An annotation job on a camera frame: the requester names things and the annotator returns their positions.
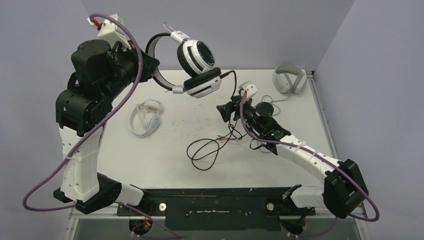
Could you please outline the white wired headphones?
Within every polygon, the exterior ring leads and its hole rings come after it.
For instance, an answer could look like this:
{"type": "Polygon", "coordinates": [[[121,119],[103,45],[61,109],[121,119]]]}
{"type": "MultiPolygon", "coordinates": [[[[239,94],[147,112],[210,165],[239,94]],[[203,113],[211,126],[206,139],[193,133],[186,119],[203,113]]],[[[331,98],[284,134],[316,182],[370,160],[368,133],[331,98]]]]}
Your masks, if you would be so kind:
{"type": "Polygon", "coordinates": [[[146,138],[153,134],[161,124],[161,114],[164,108],[159,100],[148,99],[138,103],[129,116],[129,129],[140,138],[146,138]],[[142,123],[143,132],[139,132],[135,128],[135,118],[138,117],[142,123]]]}

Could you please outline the black and white headphones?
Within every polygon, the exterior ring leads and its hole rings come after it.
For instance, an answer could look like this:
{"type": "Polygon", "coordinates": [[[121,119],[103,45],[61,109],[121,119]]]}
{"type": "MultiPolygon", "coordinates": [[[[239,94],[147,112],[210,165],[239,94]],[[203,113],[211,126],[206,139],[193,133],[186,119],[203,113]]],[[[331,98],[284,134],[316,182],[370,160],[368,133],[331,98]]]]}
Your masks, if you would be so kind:
{"type": "MultiPolygon", "coordinates": [[[[222,73],[221,69],[215,66],[215,57],[203,41],[192,39],[186,33],[173,29],[166,22],[163,26],[166,32],[152,36],[146,44],[145,53],[154,58],[159,40],[163,37],[173,39],[178,43],[176,55],[179,64],[190,78],[183,84],[176,85],[166,80],[159,69],[155,69],[152,78],[159,86],[174,94],[186,93],[199,99],[217,91],[221,86],[222,79],[229,74],[234,75],[234,83],[237,83],[237,74],[234,70],[222,73]]],[[[226,135],[219,135],[217,138],[200,138],[187,146],[186,155],[194,168],[199,171],[210,170],[214,166],[220,150],[229,141],[238,141],[244,138],[244,135],[236,130],[237,122],[237,120],[229,121],[227,124],[229,132],[226,135]]]]}

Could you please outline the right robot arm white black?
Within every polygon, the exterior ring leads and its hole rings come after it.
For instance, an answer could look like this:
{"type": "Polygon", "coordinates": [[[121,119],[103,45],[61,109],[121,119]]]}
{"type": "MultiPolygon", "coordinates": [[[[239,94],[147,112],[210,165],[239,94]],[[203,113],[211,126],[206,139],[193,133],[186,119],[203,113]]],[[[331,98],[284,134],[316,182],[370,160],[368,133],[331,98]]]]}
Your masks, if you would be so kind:
{"type": "Polygon", "coordinates": [[[240,120],[260,147],[295,163],[321,182],[320,186],[294,186],[285,193],[282,202],[287,213],[295,214],[302,208],[326,208],[345,219],[369,196],[356,162],[327,156],[296,138],[273,118],[274,107],[270,103],[262,101],[252,106],[251,100],[235,96],[216,109],[225,123],[240,120]]]}

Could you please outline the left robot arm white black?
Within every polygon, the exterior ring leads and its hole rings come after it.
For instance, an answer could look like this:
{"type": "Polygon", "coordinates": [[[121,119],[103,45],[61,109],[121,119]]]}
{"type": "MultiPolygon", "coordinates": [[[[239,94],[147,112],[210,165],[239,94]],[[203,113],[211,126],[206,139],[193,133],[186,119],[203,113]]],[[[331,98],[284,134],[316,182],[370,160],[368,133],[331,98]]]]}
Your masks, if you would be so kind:
{"type": "Polygon", "coordinates": [[[71,62],[74,73],[55,102],[66,164],[62,184],[53,196],[63,203],[74,202],[84,214],[118,203],[143,215],[150,207],[144,192],[99,173],[97,161],[113,101],[135,81],[139,66],[141,81],[146,82],[160,62],[120,42],[110,45],[100,39],[81,43],[71,62]]]}

